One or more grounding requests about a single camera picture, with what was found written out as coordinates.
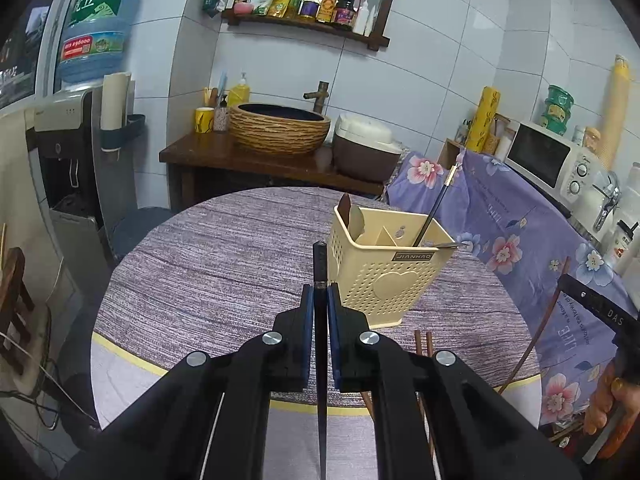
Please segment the person right hand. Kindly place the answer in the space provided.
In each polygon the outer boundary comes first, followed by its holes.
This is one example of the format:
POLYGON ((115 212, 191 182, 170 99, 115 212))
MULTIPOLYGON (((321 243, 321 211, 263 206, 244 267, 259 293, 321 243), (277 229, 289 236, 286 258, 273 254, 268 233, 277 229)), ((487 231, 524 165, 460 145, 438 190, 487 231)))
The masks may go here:
POLYGON ((590 396, 584 433, 592 436, 604 428, 608 422, 608 414, 616 402, 623 405, 625 415, 600 449, 599 458, 611 458, 626 440, 639 415, 639 396, 639 386, 620 378, 616 374, 615 363, 609 362, 599 378, 596 391, 590 396))

